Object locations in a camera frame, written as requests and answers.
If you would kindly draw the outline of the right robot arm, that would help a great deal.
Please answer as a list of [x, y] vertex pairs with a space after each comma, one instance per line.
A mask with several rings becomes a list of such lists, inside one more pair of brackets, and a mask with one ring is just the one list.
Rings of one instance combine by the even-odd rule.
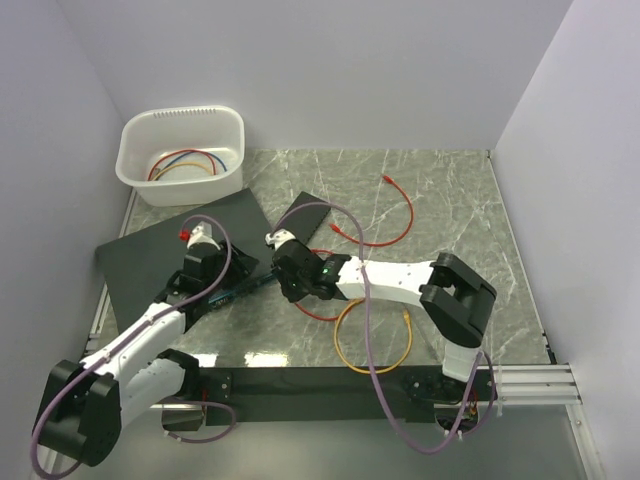
[[348, 254], [322, 258], [291, 232], [266, 236], [273, 249], [272, 270], [291, 303], [311, 295], [321, 300], [370, 296], [421, 307], [445, 339], [440, 387], [452, 399], [475, 386], [472, 365], [483, 342], [497, 298], [496, 289], [459, 257], [441, 253], [434, 261], [360, 261]]

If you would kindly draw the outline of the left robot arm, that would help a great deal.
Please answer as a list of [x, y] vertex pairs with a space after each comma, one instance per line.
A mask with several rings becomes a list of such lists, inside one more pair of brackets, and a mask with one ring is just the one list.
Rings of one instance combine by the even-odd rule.
[[203, 406], [199, 362], [170, 348], [210, 309], [211, 298], [248, 279], [258, 259], [227, 243], [188, 247], [181, 269], [140, 318], [107, 346], [51, 370], [30, 453], [46, 447], [96, 466], [122, 429], [156, 403]]

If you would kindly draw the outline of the large black network switch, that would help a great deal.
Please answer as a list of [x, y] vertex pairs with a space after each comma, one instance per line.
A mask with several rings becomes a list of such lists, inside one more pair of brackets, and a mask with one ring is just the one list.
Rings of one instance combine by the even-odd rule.
[[187, 218], [198, 214], [219, 221], [233, 246], [257, 260], [251, 276], [237, 284], [239, 288], [269, 276], [272, 251], [264, 237], [271, 225], [250, 189], [190, 210], [153, 207], [148, 218], [155, 219], [155, 224], [96, 249], [120, 332], [138, 320], [182, 267], [186, 243], [179, 239], [179, 232]]

